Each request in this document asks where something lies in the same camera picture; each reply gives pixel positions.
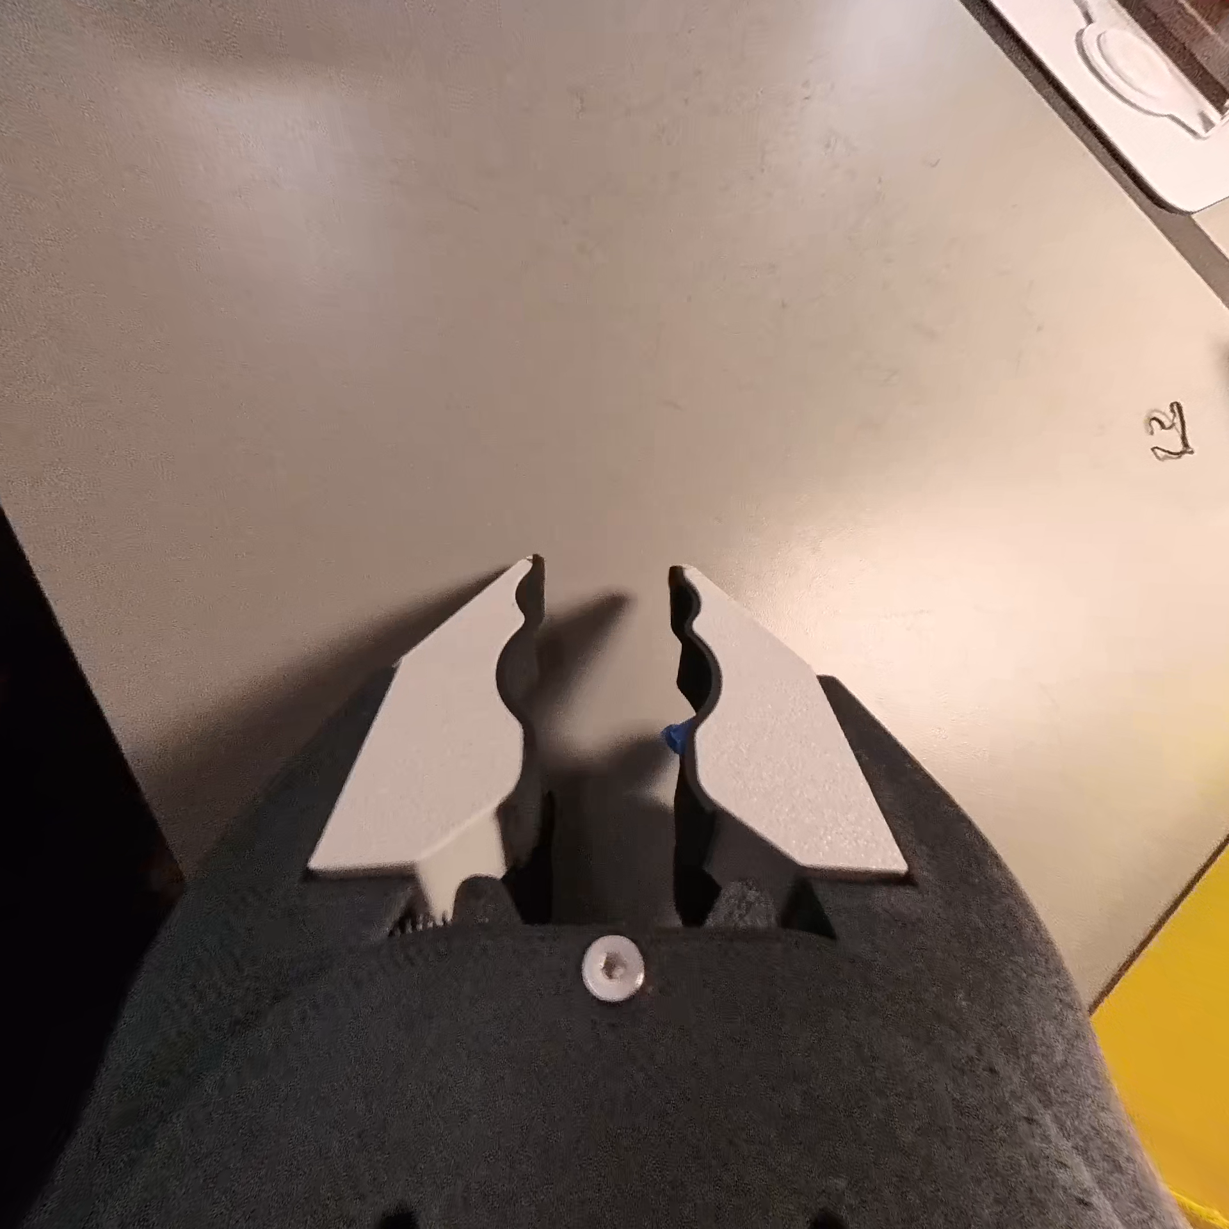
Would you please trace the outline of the yellow plastic bin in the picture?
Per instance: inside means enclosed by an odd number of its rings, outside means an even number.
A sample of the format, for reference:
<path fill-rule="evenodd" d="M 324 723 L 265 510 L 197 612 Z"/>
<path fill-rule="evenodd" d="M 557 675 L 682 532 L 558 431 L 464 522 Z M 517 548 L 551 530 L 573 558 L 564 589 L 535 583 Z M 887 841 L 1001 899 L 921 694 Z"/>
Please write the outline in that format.
<path fill-rule="evenodd" d="M 1192 1227 L 1228 1227 L 1228 849 L 1093 1010 L 1113 1082 Z"/>

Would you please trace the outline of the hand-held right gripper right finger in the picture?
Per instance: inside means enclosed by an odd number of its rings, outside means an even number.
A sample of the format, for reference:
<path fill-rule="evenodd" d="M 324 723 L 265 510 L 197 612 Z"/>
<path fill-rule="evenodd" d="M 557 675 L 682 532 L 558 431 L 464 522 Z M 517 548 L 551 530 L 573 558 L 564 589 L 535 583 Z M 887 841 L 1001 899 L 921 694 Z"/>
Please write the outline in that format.
<path fill-rule="evenodd" d="M 738 884 L 770 914 L 818 914 L 821 883 L 909 883 L 817 672 L 696 567 L 672 567 L 668 584 L 694 712 L 669 735 L 677 912 L 716 914 Z"/>

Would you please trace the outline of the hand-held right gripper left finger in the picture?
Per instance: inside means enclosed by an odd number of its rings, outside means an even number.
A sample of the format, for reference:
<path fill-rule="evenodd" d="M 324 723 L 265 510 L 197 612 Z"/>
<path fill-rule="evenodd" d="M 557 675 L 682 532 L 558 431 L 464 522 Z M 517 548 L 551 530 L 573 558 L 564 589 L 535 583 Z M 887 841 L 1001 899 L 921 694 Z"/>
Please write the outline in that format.
<path fill-rule="evenodd" d="M 397 662 L 314 877 L 407 881 L 415 922 L 445 925 L 463 884 L 530 860 L 543 830 L 529 702 L 545 582 L 542 557 L 518 560 Z"/>

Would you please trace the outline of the white stand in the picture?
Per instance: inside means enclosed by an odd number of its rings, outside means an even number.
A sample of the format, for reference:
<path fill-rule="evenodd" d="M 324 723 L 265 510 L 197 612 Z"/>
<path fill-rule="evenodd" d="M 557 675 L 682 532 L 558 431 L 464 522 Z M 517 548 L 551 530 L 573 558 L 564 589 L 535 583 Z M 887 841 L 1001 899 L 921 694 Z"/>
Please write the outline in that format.
<path fill-rule="evenodd" d="M 1227 2 L 991 8 L 1162 206 L 1227 201 Z"/>

